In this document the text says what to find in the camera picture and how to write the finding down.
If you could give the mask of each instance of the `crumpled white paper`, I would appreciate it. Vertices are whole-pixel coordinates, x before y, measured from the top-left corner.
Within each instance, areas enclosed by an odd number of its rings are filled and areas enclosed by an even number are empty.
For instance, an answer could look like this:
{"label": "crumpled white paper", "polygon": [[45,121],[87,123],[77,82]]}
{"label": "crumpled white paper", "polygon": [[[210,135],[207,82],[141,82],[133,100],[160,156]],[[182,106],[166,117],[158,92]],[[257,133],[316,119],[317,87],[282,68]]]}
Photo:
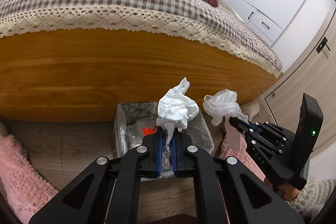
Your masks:
{"label": "crumpled white paper", "polygon": [[213,117],[211,123],[214,126],[218,126],[222,122],[223,117],[225,117],[224,125],[227,140],[234,152],[238,152],[240,149],[240,133],[230,125],[229,118],[237,117],[248,123],[247,116],[242,113],[236,101],[237,93],[235,91],[221,90],[214,96],[206,95],[203,102],[205,112]]}
{"label": "crumpled white paper", "polygon": [[165,129],[167,133],[166,149],[164,150],[164,158],[166,162],[169,160],[170,150],[169,143],[173,137],[175,128],[186,129],[188,121],[195,118],[198,114],[199,107],[197,103],[184,95],[190,83],[184,78],[179,85],[168,90],[168,92],[159,100],[157,106],[158,118],[157,126]]}

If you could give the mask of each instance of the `black drawer handle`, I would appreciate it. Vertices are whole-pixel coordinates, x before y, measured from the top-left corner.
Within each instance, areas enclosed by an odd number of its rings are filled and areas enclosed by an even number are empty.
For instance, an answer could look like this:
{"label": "black drawer handle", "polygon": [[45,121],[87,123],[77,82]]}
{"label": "black drawer handle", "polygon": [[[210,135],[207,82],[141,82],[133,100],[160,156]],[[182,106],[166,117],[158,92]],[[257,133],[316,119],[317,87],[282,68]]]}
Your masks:
{"label": "black drawer handle", "polygon": [[251,13],[251,15],[247,18],[247,19],[250,19],[250,17],[254,14],[254,12]]}
{"label": "black drawer handle", "polygon": [[261,22],[262,23],[262,25],[265,25],[265,27],[267,28],[267,30],[269,30],[269,27],[265,24],[265,22]]}

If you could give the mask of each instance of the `triangular cutout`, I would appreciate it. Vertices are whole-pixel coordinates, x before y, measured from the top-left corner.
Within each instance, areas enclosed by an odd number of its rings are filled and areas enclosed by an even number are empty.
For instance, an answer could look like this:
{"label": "triangular cutout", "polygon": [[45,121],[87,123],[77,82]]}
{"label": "triangular cutout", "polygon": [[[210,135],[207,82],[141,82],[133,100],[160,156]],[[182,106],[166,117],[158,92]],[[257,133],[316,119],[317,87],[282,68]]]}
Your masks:
{"label": "triangular cutout", "polygon": [[272,198],[267,195],[253,180],[247,175],[240,175],[253,209],[259,209],[272,202]]}
{"label": "triangular cutout", "polygon": [[95,175],[93,173],[86,176],[78,186],[64,198],[63,202],[74,209],[80,209],[83,206],[94,177]]}

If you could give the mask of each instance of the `cream knit sleeve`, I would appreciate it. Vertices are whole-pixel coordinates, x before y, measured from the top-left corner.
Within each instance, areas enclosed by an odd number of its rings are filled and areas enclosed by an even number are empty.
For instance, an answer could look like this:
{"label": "cream knit sleeve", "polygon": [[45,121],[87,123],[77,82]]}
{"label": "cream knit sleeve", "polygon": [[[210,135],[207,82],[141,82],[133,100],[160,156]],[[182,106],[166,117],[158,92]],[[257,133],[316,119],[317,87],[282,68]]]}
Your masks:
{"label": "cream knit sleeve", "polygon": [[289,205],[301,215],[308,214],[314,218],[330,197],[335,186],[336,179],[319,182],[309,178],[306,186],[294,200],[289,202]]}

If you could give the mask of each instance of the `bed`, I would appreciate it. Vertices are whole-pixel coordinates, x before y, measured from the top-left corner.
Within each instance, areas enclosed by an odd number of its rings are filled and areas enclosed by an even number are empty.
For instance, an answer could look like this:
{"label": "bed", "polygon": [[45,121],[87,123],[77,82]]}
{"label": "bed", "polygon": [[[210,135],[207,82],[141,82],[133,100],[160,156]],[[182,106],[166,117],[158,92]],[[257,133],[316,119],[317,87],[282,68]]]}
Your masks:
{"label": "bed", "polygon": [[0,116],[25,121],[110,121],[184,77],[200,107],[222,89],[242,104],[282,69],[223,1],[0,0],[0,47]]}

